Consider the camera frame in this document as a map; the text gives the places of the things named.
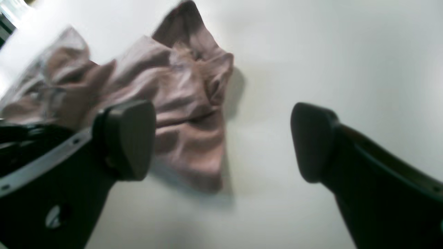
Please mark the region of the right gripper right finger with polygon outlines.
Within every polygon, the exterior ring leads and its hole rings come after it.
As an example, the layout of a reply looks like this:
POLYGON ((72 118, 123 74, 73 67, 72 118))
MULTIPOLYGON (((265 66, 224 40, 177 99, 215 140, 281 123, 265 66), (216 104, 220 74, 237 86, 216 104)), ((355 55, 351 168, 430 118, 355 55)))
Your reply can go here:
POLYGON ((330 109, 296 103, 290 127, 299 172, 332 192, 358 249, 441 249, 442 182, 360 132, 330 109))

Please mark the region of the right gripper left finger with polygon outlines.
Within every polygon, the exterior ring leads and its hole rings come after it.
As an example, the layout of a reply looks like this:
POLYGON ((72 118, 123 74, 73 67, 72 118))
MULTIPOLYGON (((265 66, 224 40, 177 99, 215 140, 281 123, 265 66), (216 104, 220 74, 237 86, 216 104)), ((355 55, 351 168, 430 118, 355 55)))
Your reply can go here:
POLYGON ((102 109, 79 132, 1 121, 0 237, 8 249, 83 249, 117 181, 150 167, 156 114, 146 100, 102 109))

